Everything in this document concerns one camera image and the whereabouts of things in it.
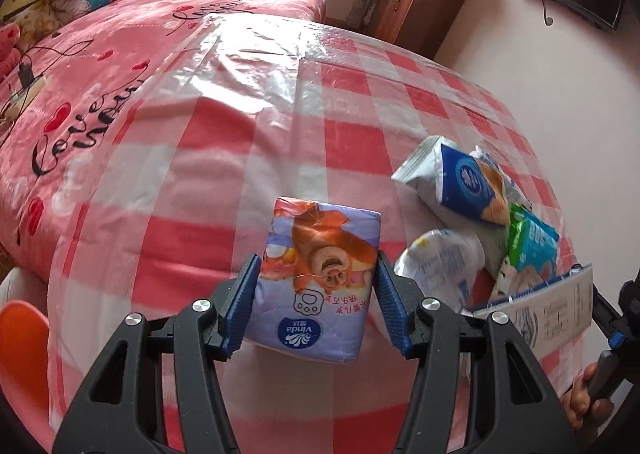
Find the person right hand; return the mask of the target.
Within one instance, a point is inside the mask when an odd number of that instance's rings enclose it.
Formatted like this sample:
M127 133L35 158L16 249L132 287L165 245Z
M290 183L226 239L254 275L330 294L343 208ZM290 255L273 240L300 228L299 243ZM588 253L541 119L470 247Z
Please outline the person right hand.
M576 439L582 445L590 445L598 436L598 429L611 417L614 404L608 399L592 400L588 387L597 364L589 364L582 375L561 398L561 404Z

